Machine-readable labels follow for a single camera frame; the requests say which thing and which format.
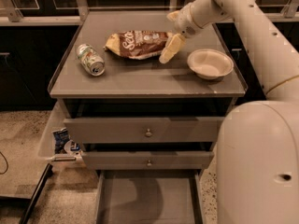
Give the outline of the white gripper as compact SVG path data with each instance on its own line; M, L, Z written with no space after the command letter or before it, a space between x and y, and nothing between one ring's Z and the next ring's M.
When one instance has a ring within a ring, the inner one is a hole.
M192 38L200 32L200 28L192 19L191 4L186 5L181 10L170 12L166 17L174 23L179 34L168 38L159 57L160 63L168 63L183 48L186 41L185 37Z

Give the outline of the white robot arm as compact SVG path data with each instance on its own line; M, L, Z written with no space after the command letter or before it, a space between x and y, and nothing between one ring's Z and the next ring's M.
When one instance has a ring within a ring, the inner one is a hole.
M177 32L161 63L210 23L232 18L265 95L221 124L218 224L299 224L299 53L255 0L195 0L167 18Z

